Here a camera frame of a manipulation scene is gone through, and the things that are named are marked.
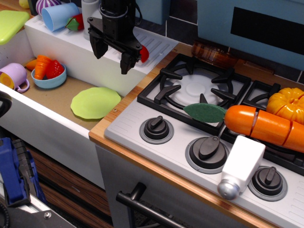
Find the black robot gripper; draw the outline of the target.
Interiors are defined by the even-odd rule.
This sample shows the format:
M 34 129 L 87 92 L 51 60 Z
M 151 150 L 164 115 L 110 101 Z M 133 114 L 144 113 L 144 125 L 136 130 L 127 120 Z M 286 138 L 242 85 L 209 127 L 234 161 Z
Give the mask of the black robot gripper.
M 101 18 L 90 17 L 88 29 L 93 53 L 100 59 L 112 47 L 122 53 L 121 74 L 126 75 L 141 58 L 142 46 L 133 34 L 135 12 L 134 0 L 103 0 L 99 7 Z

